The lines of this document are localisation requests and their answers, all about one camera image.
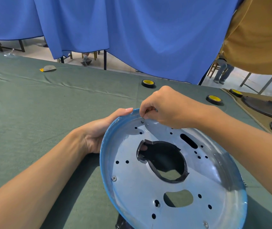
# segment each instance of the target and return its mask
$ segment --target brown mat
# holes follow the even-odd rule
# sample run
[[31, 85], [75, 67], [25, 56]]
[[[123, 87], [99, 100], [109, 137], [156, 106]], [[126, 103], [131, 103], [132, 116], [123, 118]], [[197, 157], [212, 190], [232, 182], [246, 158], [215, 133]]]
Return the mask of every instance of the brown mat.
[[[230, 96], [233, 97], [233, 99], [236, 101], [236, 103], [244, 110], [246, 113], [248, 113], [257, 123], [260, 124], [261, 127], [263, 127], [267, 132], [270, 132], [272, 134], [272, 130], [270, 128], [270, 123], [272, 122], [272, 117], [263, 115], [260, 112], [257, 112], [253, 110], [252, 108], [248, 107], [246, 104], [244, 104], [241, 100], [241, 98], [234, 96], [229, 92], [227, 89], [223, 89], [225, 92], [227, 92]], [[243, 96], [250, 96], [254, 98], [258, 98], [260, 100], [271, 100], [272, 101], [272, 96], [264, 96], [264, 95], [258, 95], [258, 94], [253, 94], [253, 93], [247, 93], [247, 92], [242, 92]]]

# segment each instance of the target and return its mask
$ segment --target circular metal plate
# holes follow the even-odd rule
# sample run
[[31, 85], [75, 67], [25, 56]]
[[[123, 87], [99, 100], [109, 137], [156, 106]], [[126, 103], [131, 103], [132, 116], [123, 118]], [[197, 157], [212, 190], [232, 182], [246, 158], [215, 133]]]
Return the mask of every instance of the circular metal plate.
[[[182, 134], [197, 148], [186, 143]], [[168, 183], [157, 177], [149, 162], [139, 161], [137, 150], [145, 139], [179, 148], [187, 163], [187, 178]], [[136, 109], [117, 118], [106, 131], [100, 168], [112, 204], [134, 228], [243, 227], [247, 194], [239, 170], [221, 146], [196, 129], [171, 129], [153, 120], [142, 123]], [[192, 194], [191, 204], [170, 207], [165, 203], [166, 192], [182, 190]]]

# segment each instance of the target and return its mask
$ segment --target floor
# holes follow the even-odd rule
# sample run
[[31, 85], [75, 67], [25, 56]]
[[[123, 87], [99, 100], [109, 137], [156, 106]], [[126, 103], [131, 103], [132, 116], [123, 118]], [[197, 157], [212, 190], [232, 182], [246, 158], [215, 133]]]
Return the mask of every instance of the floor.
[[[12, 48], [20, 48], [18, 41], [1, 41], [3, 46], [12, 47]], [[25, 56], [35, 59], [43, 59], [48, 61], [56, 61], [53, 59], [49, 48], [43, 47], [45, 44], [43, 37], [40, 38], [32, 38], [23, 40], [25, 53], [20, 51], [14, 51], [15, 55], [18, 56]], [[4, 54], [10, 52], [8, 49], [4, 49]], [[65, 59], [65, 63], [73, 64], [77, 66], [82, 66], [82, 55], [81, 53], [72, 53], [73, 59], [67, 58]], [[89, 65], [92, 68], [96, 69], [103, 69], [103, 51], [100, 52], [98, 58], [94, 60], [93, 53], [90, 53], [89, 58], [92, 59], [91, 64]], [[122, 73], [134, 74], [134, 75], [143, 75], [148, 76], [148, 74], [138, 73], [135, 71], [134, 68], [130, 67], [129, 65], [125, 64], [124, 62], [120, 61], [116, 57], [112, 56], [111, 54], [107, 54], [107, 70], [117, 71]], [[213, 82], [213, 78], [216, 75], [217, 71], [214, 72], [212, 78], [206, 77], [203, 81], [202, 85], [210, 86], [215, 88], [226, 88], [226, 89], [236, 89], [242, 92], [250, 92], [255, 93], [252, 89], [242, 86], [240, 84], [244, 80], [244, 78], [248, 75], [247, 71], [243, 71], [239, 68], [235, 68], [233, 72], [230, 74], [229, 78], [226, 80], [225, 84], [216, 84]], [[249, 79], [246, 81], [246, 84], [251, 86], [253, 89], [259, 91], [271, 78], [271, 75], [260, 75], [260, 74], [252, 74]], [[263, 95], [272, 96], [272, 83], [266, 88], [266, 90], [262, 93]]]

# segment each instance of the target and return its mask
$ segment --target oval hole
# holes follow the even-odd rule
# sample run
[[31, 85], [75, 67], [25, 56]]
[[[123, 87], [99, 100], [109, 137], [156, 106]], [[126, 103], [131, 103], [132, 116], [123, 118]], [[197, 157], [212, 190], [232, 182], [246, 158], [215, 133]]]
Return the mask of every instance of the oval hole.
[[166, 192], [163, 195], [163, 200], [169, 207], [184, 207], [193, 203], [193, 196], [188, 190]]
[[190, 145], [192, 148], [194, 148], [194, 149], [197, 149], [198, 148], [198, 146], [197, 146], [197, 144], [194, 142], [194, 141], [192, 141], [191, 140], [191, 138], [189, 138], [186, 134], [181, 134], [180, 135], [180, 138], [181, 139], [183, 139], [188, 145]]

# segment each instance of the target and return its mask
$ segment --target table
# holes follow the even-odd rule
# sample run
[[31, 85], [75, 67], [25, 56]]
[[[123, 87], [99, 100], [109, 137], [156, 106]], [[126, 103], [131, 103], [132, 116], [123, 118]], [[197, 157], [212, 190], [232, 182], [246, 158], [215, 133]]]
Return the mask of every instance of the table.
[[[57, 70], [43, 73], [40, 68]], [[0, 187], [38, 160], [69, 131], [117, 108], [138, 108], [155, 89], [142, 76], [0, 54]], [[152, 78], [197, 101], [215, 95], [224, 112], [260, 126], [229, 94], [211, 87]], [[272, 196], [239, 163], [248, 193], [244, 228], [272, 228]], [[118, 213], [102, 183], [99, 156], [82, 161], [55, 202], [42, 228], [114, 228]]]

